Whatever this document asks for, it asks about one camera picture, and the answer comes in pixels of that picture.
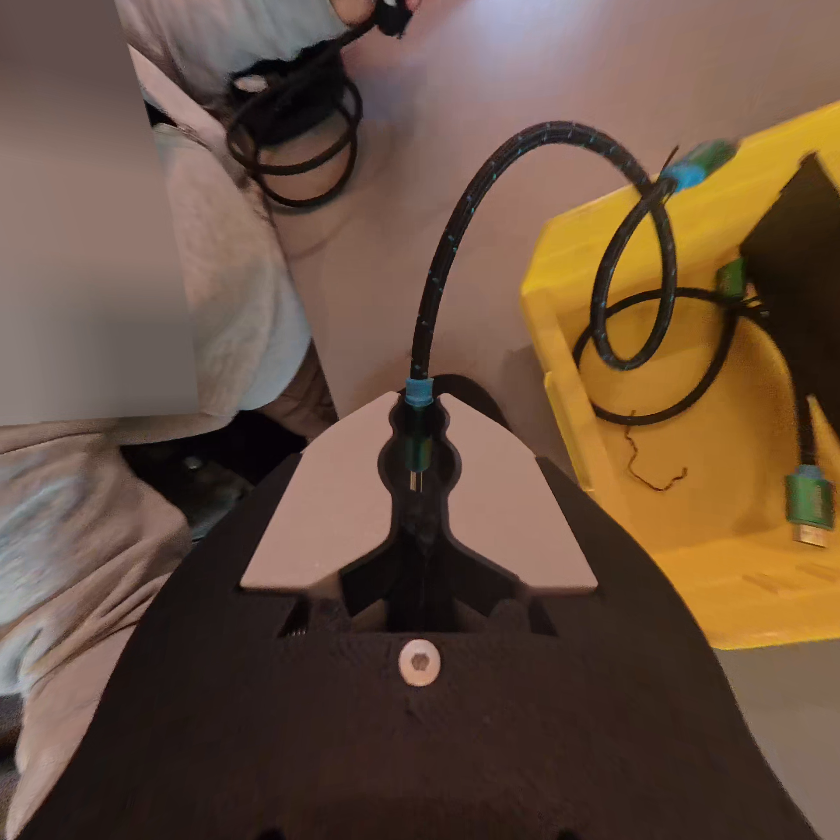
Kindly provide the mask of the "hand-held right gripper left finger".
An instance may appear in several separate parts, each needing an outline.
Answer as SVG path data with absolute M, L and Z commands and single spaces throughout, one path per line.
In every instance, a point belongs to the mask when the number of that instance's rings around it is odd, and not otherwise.
M 391 440 L 388 392 L 338 421 L 302 452 L 240 579 L 244 589 L 337 589 L 341 570 L 392 530 L 392 495 L 379 471 Z

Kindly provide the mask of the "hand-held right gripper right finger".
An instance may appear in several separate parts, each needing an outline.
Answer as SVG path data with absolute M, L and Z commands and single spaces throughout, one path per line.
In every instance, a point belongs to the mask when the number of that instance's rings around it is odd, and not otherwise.
M 532 451 L 457 397 L 440 402 L 459 460 L 448 493 L 453 537 L 530 589 L 594 589 L 597 580 Z

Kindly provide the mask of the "yellow plastic bin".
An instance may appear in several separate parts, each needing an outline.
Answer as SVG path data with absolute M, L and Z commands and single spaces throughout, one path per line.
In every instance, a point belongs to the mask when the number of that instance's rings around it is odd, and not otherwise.
M 681 286 L 713 289 L 800 161 L 819 153 L 838 181 L 838 102 L 743 140 L 708 181 L 668 202 Z M 632 431 L 638 473 L 627 473 L 624 425 L 596 418 L 590 396 L 615 413 L 675 404 L 699 381 L 721 313 L 679 300 L 654 358 L 620 373 L 589 344 L 579 373 L 575 341 L 589 322 L 603 251 L 637 195 L 625 187 L 545 225 L 520 300 L 543 387 L 581 487 L 646 549 L 693 612 L 711 646 L 758 648 L 838 638 L 838 439 L 812 402 L 820 466 L 834 483 L 837 525 L 825 548 L 798 543 L 785 520 L 784 478 L 799 462 L 791 378 L 757 326 L 741 322 L 722 371 L 687 412 Z

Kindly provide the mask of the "black hdmi switch box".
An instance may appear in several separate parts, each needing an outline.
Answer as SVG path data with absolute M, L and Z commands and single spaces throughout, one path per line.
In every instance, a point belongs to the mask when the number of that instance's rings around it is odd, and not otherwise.
M 322 207 L 341 194 L 358 158 L 364 112 L 361 92 L 345 69 L 343 49 L 374 29 L 399 39 L 412 17 L 404 1 L 379 1 L 365 21 L 340 37 L 305 48 L 294 60 L 261 60 L 231 77 L 227 91 L 236 109 L 227 123 L 227 151 L 271 202 L 303 212 Z M 264 150 L 295 140 L 334 117 L 341 118 L 343 130 L 325 150 L 295 164 L 261 160 Z M 338 180 L 316 196 L 282 196 L 266 180 L 314 172 L 343 154 L 345 163 Z

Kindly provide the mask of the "person's left forearm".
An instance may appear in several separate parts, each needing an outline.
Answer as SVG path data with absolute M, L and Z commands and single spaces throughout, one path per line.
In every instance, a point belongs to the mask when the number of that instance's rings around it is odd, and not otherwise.
M 330 1 L 117 1 L 142 88 L 163 78 L 203 107 L 261 60 L 294 60 L 347 30 Z

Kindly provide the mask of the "person's left hand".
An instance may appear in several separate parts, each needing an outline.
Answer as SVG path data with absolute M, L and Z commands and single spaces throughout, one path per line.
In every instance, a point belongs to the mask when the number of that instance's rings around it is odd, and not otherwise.
M 407 24 L 422 1 L 329 1 L 340 21 L 348 27 L 360 26 L 373 19 L 389 34 L 394 35 L 397 24 Z

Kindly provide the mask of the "black twist tie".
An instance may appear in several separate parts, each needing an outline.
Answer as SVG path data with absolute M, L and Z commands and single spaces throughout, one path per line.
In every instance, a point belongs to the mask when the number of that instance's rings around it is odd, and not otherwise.
M 640 483 L 645 488 L 647 488 L 647 489 L 649 489 L 653 492 L 657 492 L 657 493 L 668 492 L 668 491 L 672 490 L 682 480 L 687 478 L 687 476 L 688 476 L 688 468 L 687 467 L 684 467 L 677 476 L 674 476 L 668 483 L 666 483 L 664 485 L 656 485 L 655 483 L 651 482 L 650 480 L 648 480 L 644 476 L 640 475 L 638 473 L 637 469 L 636 469 L 636 462 L 637 462 L 637 459 L 639 457 L 639 448 L 638 448 L 637 442 L 634 439 L 634 436 L 632 434 L 632 429 L 633 428 L 634 428 L 634 426 L 632 424 L 627 423 L 627 424 L 625 424 L 624 430 L 623 430 L 624 440 L 628 443 L 628 445 L 630 447 L 630 450 L 631 450 L 629 460 L 627 461 L 627 464 L 626 464 L 626 471 L 630 475 L 630 477 L 632 477 L 634 480 L 636 480 L 636 482 Z

